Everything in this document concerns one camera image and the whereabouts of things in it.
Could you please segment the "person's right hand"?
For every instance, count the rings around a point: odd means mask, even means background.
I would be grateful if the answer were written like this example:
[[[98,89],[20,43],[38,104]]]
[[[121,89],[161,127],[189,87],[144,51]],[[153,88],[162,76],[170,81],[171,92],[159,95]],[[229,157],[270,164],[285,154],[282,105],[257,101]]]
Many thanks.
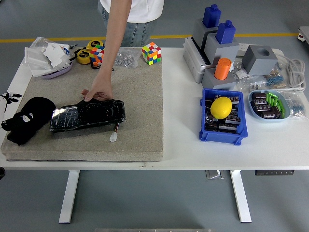
[[[99,101],[112,99],[113,92],[111,73],[98,73],[92,83],[91,89],[83,89],[81,94],[86,102],[91,99],[96,99]]]

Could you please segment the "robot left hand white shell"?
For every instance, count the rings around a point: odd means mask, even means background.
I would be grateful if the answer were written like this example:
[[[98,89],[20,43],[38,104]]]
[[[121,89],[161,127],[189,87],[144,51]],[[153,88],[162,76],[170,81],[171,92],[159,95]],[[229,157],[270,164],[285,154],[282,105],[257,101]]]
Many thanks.
[[[18,112],[12,118],[4,120],[7,105],[18,102],[21,94],[6,92],[0,96],[0,127],[5,131],[12,131],[25,126],[33,119],[33,113]]]

